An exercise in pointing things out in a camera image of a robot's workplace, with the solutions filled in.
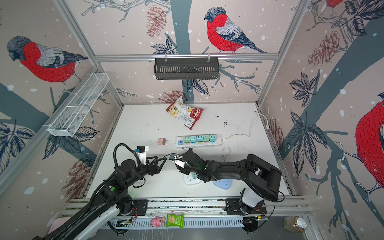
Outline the white square power socket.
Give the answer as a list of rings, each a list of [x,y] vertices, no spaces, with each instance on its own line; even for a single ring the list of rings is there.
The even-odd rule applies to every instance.
[[[192,176],[192,173],[190,173],[189,175],[184,175],[184,183],[187,185],[187,186],[193,186],[193,185],[197,185],[201,182],[200,179],[193,179],[193,176]]]

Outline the white multicolour power strip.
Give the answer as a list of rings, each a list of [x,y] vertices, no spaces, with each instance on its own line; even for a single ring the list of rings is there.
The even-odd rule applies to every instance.
[[[221,146],[222,138],[220,134],[214,135],[191,135],[176,137],[177,148],[198,148]]]

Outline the light green plug adapter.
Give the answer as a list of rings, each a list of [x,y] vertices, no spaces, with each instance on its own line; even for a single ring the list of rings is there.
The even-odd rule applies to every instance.
[[[210,135],[203,135],[203,141],[209,142],[210,141]]]

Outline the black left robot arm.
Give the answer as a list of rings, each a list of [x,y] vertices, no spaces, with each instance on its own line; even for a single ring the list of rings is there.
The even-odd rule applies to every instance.
[[[119,164],[116,155],[119,147],[125,147],[135,159],[128,159]],[[142,163],[137,151],[124,143],[116,145],[113,151],[114,172],[96,188],[85,207],[51,233],[44,237],[36,236],[34,239],[87,240],[121,212],[130,212],[133,199],[128,194],[128,188],[138,188],[134,184],[144,180],[146,175],[159,174],[167,160],[158,157],[151,159],[152,162],[145,158]]]

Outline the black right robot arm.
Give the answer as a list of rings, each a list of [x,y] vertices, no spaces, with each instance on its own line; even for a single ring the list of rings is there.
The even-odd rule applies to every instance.
[[[264,214],[257,204],[267,200],[279,203],[282,172],[256,155],[249,154],[246,159],[237,162],[220,163],[200,158],[193,149],[179,157],[174,157],[179,172],[189,175],[195,173],[203,182],[220,180],[243,181],[247,187],[241,191],[236,204],[227,203],[225,211],[229,215],[246,216],[255,210]]]

